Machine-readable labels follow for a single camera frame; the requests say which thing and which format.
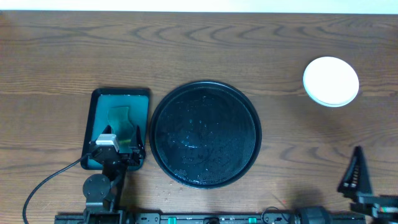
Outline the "yellow green sponge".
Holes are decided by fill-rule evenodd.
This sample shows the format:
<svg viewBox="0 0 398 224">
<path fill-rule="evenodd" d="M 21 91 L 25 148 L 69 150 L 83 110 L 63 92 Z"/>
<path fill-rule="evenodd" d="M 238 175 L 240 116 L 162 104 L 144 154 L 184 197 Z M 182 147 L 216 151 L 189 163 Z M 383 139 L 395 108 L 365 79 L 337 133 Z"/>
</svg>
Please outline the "yellow green sponge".
<svg viewBox="0 0 398 224">
<path fill-rule="evenodd" d="M 108 123 L 121 147 L 129 147 L 135 127 L 129 119 L 129 107 L 115 107 L 108 111 Z"/>
</svg>

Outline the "white plate with green stain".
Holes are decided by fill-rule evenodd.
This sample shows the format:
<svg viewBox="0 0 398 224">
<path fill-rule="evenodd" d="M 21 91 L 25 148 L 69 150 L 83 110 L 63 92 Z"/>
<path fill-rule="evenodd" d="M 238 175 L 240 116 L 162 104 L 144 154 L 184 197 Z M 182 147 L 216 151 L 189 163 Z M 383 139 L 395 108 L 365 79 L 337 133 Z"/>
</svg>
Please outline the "white plate with green stain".
<svg viewBox="0 0 398 224">
<path fill-rule="evenodd" d="M 337 108 L 351 103 L 359 92 L 359 78 L 353 67 L 336 57 L 319 57 L 303 72 L 303 87 L 316 103 Z"/>
</svg>

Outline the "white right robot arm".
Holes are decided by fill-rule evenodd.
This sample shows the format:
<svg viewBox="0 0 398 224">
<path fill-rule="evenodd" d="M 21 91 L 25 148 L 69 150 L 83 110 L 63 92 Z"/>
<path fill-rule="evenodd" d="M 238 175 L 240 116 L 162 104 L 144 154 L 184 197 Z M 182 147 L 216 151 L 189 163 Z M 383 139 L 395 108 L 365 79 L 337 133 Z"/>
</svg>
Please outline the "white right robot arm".
<svg viewBox="0 0 398 224">
<path fill-rule="evenodd" d="M 332 213 L 323 207 L 299 208 L 291 214 L 290 224 L 397 223 L 397 196 L 373 194 L 363 148 L 356 146 L 337 192 L 350 199 L 348 212 Z"/>
</svg>

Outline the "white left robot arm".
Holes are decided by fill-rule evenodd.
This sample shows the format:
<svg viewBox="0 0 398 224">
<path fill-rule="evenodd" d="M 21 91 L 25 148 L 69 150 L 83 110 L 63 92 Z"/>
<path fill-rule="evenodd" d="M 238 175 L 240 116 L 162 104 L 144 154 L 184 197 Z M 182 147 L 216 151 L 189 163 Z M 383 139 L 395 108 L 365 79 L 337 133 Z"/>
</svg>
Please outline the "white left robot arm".
<svg viewBox="0 0 398 224">
<path fill-rule="evenodd" d="M 119 205 L 126 173 L 143 166 L 146 152 L 140 128 L 128 142 L 131 152 L 121 152 L 117 135 L 107 126 L 90 142 L 88 157 L 103 166 L 102 173 L 88 177 L 83 184 L 86 208 L 84 223 L 134 223 L 134 215 Z"/>
</svg>

